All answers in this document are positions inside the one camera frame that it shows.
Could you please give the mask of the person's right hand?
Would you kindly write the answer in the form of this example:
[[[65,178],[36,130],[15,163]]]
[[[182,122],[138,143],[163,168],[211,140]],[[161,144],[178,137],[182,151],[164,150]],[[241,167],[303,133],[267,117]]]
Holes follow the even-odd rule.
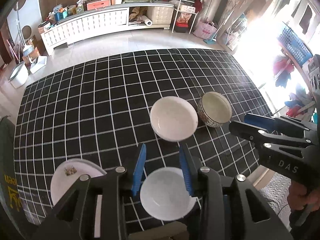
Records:
[[[291,210],[303,210],[304,206],[312,205],[311,211],[313,212],[319,209],[319,197],[319,189],[307,193],[307,188],[304,185],[291,181],[287,202]]]

